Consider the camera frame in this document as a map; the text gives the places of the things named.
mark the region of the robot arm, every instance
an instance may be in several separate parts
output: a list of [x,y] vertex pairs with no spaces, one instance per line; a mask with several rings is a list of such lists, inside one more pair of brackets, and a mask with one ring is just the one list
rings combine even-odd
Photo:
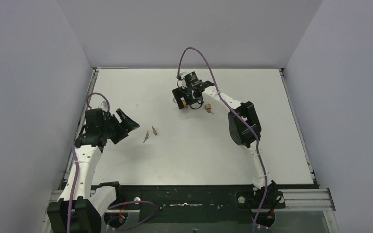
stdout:
[[[245,105],[245,104],[236,100],[236,99],[233,99],[232,97],[229,97],[225,93],[222,93],[222,92],[218,93],[216,91],[215,87],[213,87],[213,86],[210,86],[210,87],[206,88],[205,91],[202,92],[202,98],[203,98],[203,101],[205,103],[210,104],[211,108],[217,109],[220,112],[222,112],[223,114],[228,115],[229,120],[230,120],[229,124],[230,124],[231,138],[235,143],[237,143],[238,145],[241,146],[242,151],[245,154],[245,158],[248,160],[248,164],[250,164],[250,166],[251,166],[250,170],[251,170],[252,185],[257,187],[258,189],[261,189],[262,187],[265,186],[265,179],[264,179],[264,172],[262,170],[261,163],[260,163],[259,158],[258,158],[257,153],[256,153],[255,145],[250,145],[249,147],[247,147],[246,145],[243,145],[244,140],[242,140],[239,137],[238,129],[236,127],[234,127],[235,123],[237,123],[239,125],[242,122],[239,121],[239,120],[237,120],[237,121],[234,120],[234,118],[236,118],[235,115],[230,113],[230,110],[221,101],[219,95],[222,95],[222,98],[227,103],[229,103],[229,106],[231,108],[233,108],[234,110],[236,110],[237,112],[239,112],[239,109],[243,108],[243,105]],[[256,121],[257,121],[257,125],[259,126],[259,129],[260,129],[260,124],[259,124],[259,121],[258,121],[258,117],[256,117]],[[272,179],[271,179],[271,177],[268,173],[268,169],[265,168],[265,170],[266,170],[266,173],[267,173],[267,178],[268,178],[267,180],[268,180],[268,185],[269,185],[269,184],[271,184]]]
[[[265,186],[264,172],[261,162],[257,156],[255,145],[251,145],[255,141],[254,135],[247,129],[247,127],[230,112],[229,108],[221,101],[222,98],[234,109],[255,131],[258,138],[261,138],[261,124],[259,123],[254,105],[251,102],[240,102],[222,92],[217,92],[214,84],[210,81],[202,82],[199,80],[195,72],[186,74],[182,73],[177,77],[178,80],[183,81],[183,85],[172,91],[175,100],[178,103],[178,108],[183,109],[187,105],[194,103],[210,104],[211,108],[217,109],[223,114],[228,115],[229,131],[232,140],[240,145],[245,157],[250,164],[252,185],[258,189]],[[266,169],[268,184],[273,181]]]
[[[74,214],[71,217],[71,232],[101,232],[101,216],[120,193],[118,182],[101,183],[90,196],[92,180],[96,165],[101,158],[108,139],[116,144],[128,136],[128,133],[139,127],[121,109],[117,109],[121,122],[114,115],[101,108],[85,112],[86,124],[75,140],[75,151],[78,158],[79,173],[73,195]],[[48,218],[54,233],[66,232],[68,202],[75,179],[76,163],[73,164],[64,191],[58,202],[50,203],[47,209]]]

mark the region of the purple cable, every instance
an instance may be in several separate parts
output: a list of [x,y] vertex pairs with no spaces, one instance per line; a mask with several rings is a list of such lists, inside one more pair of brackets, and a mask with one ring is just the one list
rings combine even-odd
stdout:
[[76,148],[75,145],[72,147],[72,154],[73,159],[75,160],[75,176],[73,178],[72,183],[72,190],[69,197],[69,203],[68,203],[68,218],[67,218],[67,233],[70,233],[70,221],[71,221],[71,215],[72,215],[72,201],[73,201],[73,193],[75,192],[75,186],[76,181],[78,180],[78,172],[79,172],[79,162],[78,162],[78,156],[76,155]]
[[86,97],[86,104],[88,105],[88,108],[92,108],[90,105],[89,105],[89,101],[91,100],[91,96],[93,95],[98,95],[98,96],[101,96],[105,101],[106,101],[106,104],[108,105],[108,110],[107,112],[109,112],[109,101],[108,99],[106,98],[106,96],[104,96],[103,94],[99,93],[99,92],[92,92],[91,94],[88,95],[88,97]]
[[[219,92],[220,90],[218,89],[218,85],[217,85],[217,82],[215,81],[215,77],[214,77],[214,74],[212,73],[212,69],[211,69],[211,66],[209,65],[207,59],[205,58],[205,56],[196,48],[194,47],[188,47],[184,50],[184,52],[182,53],[182,56],[181,56],[181,59],[179,60],[179,65],[178,65],[178,73],[177,75],[179,75],[179,72],[180,72],[180,69],[181,69],[181,62],[182,62],[182,58],[184,57],[184,54],[187,50],[194,50],[196,51],[202,58],[203,60],[205,61],[206,63],[206,66],[208,67],[209,69],[209,73],[211,73],[211,77],[212,77],[212,80],[214,81],[214,86],[215,86],[215,89],[217,90],[217,92]],[[259,158],[259,161],[261,163],[261,166],[262,166],[262,170],[264,171],[264,178],[265,178],[265,190],[264,190],[264,195],[262,196],[262,199],[261,199],[261,203],[259,204],[259,207],[258,207],[258,210],[255,214],[255,218],[254,218],[254,222],[253,222],[253,225],[252,225],[252,232],[254,233],[255,232],[255,229],[256,229],[256,220],[258,219],[258,215],[259,215],[259,212],[261,211],[261,207],[262,207],[262,204],[264,203],[264,200],[265,200],[265,197],[267,195],[267,187],[268,187],[268,182],[267,182],[267,172],[265,170],[265,166],[264,166],[264,163],[262,162],[262,158],[261,158],[261,154],[259,153],[259,138],[258,138],[258,135],[256,135],[255,131],[251,128],[250,125],[248,125],[244,119],[242,119],[242,117],[236,113],[232,108],[231,106],[229,106],[229,104],[222,98],[222,95],[219,94],[218,95],[221,99],[221,101],[227,106],[227,108],[231,111],[232,114],[234,114],[236,117],[238,117],[238,119],[248,128],[248,130],[254,135],[255,139],[256,139],[256,153],[258,154],[258,158]]]
[[[139,200],[139,201],[123,202],[123,203],[119,203],[119,204],[116,204],[116,205],[113,205],[113,206],[109,206],[108,210],[111,210],[111,209],[114,209],[114,208],[117,208],[117,207],[120,207],[120,206],[123,206],[123,205],[131,205],[131,204],[136,204],[136,203],[145,203],[145,204],[150,204],[150,205],[156,206],[154,203],[152,203],[150,201]],[[156,209],[152,214],[150,214],[148,217],[146,217],[144,220],[140,221],[139,223],[135,224],[134,226],[130,226],[130,227],[127,227],[127,228],[116,228],[116,230],[117,231],[127,231],[129,229],[135,228],[135,227],[141,225],[142,223],[148,221],[148,219],[150,219],[152,216],[155,215],[155,213],[156,213],[157,210],[158,209]],[[110,219],[106,224],[109,225],[109,223],[111,223],[111,221],[113,221],[115,219],[117,219],[117,218]]]

